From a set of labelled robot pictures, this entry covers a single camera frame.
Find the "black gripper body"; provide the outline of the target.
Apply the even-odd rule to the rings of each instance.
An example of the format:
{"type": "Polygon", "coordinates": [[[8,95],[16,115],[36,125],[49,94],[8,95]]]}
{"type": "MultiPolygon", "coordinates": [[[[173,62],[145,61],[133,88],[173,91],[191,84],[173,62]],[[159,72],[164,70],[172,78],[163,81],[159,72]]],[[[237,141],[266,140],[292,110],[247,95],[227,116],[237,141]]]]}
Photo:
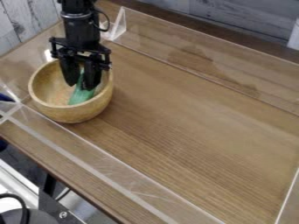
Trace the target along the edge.
{"type": "Polygon", "coordinates": [[[64,23],[63,38],[49,38],[51,56],[60,61],[63,71],[77,71],[80,64],[92,71],[108,70],[111,50],[100,43],[100,33],[107,32],[109,26],[99,25],[100,11],[60,13],[64,23]]]}

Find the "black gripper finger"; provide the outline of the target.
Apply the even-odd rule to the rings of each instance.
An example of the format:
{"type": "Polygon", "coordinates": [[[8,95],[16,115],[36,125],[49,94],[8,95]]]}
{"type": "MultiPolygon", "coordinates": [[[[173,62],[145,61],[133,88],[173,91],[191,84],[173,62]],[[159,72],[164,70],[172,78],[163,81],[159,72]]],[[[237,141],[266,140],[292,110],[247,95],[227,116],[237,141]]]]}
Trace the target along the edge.
{"type": "Polygon", "coordinates": [[[60,70],[67,84],[72,87],[80,78],[80,62],[69,56],[60,57],[60,70]]]}
{"type": "Polygon", "coordinates": [[[101,80],[101,68],[100,64],[95,61],[87,60],[84,63],[83,82],[81,88],[92,90],[101,80]]]}

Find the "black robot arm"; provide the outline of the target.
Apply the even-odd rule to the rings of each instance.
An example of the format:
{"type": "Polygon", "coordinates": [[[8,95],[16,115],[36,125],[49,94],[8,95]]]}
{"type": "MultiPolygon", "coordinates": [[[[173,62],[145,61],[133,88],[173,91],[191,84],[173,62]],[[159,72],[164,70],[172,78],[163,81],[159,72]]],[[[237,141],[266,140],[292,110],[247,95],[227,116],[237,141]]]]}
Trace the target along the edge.
{"type": "Polygon", "coordinates": [[[100,33],[108,29],[99,26],[97,0],[57,0],[64,24],[64,38],[51,37],[51,56],[60,62],[67,84],[81,81],[81,88],[92,90],[101,82],[101,72],[111,68],[111,50],[100,44],[100,33]]]}

